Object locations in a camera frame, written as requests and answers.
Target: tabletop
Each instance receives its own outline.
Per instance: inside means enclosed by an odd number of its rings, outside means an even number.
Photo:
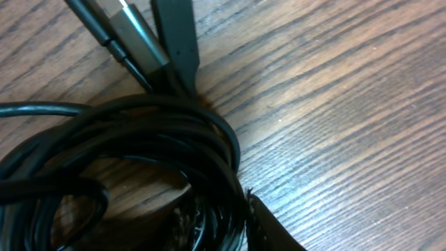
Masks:
[[[136,4],[153,24],[148,1]],[[194,11],[199,93],[238,135],[243,187],[296,240],[446,250],[446,1],[195,0]],[[142,92],[59,0],[0,2],[0,80],[1,102]],[[63,120],[1,119],[0,156]],[[122,160],[84,175],[111,194],[95,250],[141,247],[187,189]]]

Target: wood grain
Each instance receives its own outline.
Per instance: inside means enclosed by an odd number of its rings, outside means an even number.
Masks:
[[[151,20],[147,1],[137,5]],[[198,89],[239,136],[243,186],[297,240],[308,250],[446,250],[446,1],[194,9]],[[142,92],[58,0],[0,2],[0,79],[0,101],[95,105]],[[0,120],[0,155],[62,120]],[[173,174],[118,160],[85,175],[111,192],[92,237],[108,250],[144,240],[153,212],[184,191]]]

